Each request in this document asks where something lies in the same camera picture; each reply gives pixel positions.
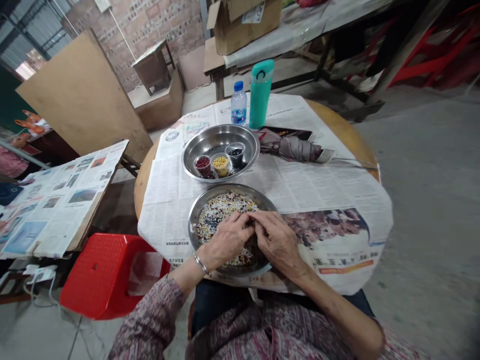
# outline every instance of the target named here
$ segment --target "small plastic cup of black beans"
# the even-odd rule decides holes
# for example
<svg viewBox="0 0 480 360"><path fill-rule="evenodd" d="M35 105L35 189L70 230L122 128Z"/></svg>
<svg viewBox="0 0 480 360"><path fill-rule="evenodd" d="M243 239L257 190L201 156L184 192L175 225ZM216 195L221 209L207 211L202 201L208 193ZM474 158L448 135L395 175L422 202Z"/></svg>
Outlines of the small plastic cup of black beans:
<svg viewBox="0 0 480 360"><path fill-rule="evenodd" d="M242 142L232 142L225 148L225 152L230 158L232 167L243 168L245 144Z"/></svg>

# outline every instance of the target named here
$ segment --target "brick wall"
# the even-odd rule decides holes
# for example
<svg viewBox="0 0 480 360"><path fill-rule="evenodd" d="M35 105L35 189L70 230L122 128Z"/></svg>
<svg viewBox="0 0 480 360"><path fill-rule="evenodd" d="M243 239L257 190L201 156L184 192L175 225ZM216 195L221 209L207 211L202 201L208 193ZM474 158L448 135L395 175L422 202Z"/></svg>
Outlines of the brick wall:
<svg viewBox="0 0 480 360"><path fill-rule="evenodd" d="M198 0L110 0L110 3L136 58L164 39L175 62L205 43ZM93 29L123 88L126 92L133 90L140 79L130 66L134 59L110 12L102 14L94 0L80 0L66 16L79 34L84 29ZM65 19L62 25L72 38L76 36Z"/></svg>

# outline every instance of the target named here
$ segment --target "stainless steel bowl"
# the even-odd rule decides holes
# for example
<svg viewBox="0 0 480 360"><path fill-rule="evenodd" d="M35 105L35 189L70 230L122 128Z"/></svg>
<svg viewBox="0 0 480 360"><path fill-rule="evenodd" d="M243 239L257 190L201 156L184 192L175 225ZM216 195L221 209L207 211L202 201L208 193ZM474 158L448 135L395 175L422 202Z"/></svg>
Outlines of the stainless steel bowl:
<svg viewBox="0 0 480 360"><path fill-rule="evenodd" d="M243 195L255 202L260 210L265 211L277 211L275 205L262 193L251 188L249 186L240 185L240 184L223 184L218 185L210 190L205 191L199 197L196 198L193 203L190 214L188 216L188 236L190 237L190 243L195 250L200 247L199 237L197 235L197 223L199 221L200 213L204 208L205 204L210 201L210 199L225 194L227 192L232 192L235 194ZM272 268L270 262L266 257L260 253L258 263L252 266L231 266L224 265L217 269L219 273L233 276L233 277L250 277L261 275Z"/></svg>
<svg viewBox="0 0 480 360"><path fill-rule="evenodd" d="M231 143L243 143L243 166L241 168L229 167L230 176L222 178L203 178L195 168L195 159L201 155L212 157L218 153L224 153L225 148ZM247 171L258 159L260 153L260 141L249 128L238 125L217 125L195 135L183 148L181 154L183 170L195 180L204 183L223 183Z"/></svg>

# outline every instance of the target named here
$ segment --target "elderly woman's hand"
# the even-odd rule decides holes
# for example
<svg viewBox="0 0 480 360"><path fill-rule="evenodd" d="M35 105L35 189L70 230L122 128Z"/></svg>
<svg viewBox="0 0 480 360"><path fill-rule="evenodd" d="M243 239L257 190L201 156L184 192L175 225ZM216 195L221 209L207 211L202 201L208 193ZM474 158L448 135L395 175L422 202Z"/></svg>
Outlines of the elderly woman's hand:
<svg viewBox="0 0 480 360"><path fill-rule="evenodd" d="M271 264L292 281L302 277L308 265L300 257L297 235L280 214L259 210L248 215L255 220L258 247Z"/></svg>
<svg viewBox="0 0 480 360"><path fill-rule="evenodd" d="M255 233L252 225L247 226L249 220L247 214L234 211L218 224L215 235L197 251L208 271L233 260L242 251L247 240Z"/></svg>

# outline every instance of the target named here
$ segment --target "rice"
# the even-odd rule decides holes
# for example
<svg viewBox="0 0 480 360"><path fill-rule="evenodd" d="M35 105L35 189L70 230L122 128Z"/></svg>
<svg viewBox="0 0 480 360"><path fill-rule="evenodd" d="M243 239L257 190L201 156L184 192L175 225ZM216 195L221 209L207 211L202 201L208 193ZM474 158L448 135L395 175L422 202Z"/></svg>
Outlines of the rice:
<svg viewBox="0 0 480 360"><path fill-rule="evenodd" d="M218 224L233 212L249 213L257 210L259 210L258 206L248 197L231 191L210 199L203 206L198 218L198 225L196 226L198 241L200 244L208 243L217 232ZM228 264L232 266L251 266L256 263L257 257L254 255L256 246L255 242L248 241L241 253Z"/></svg>

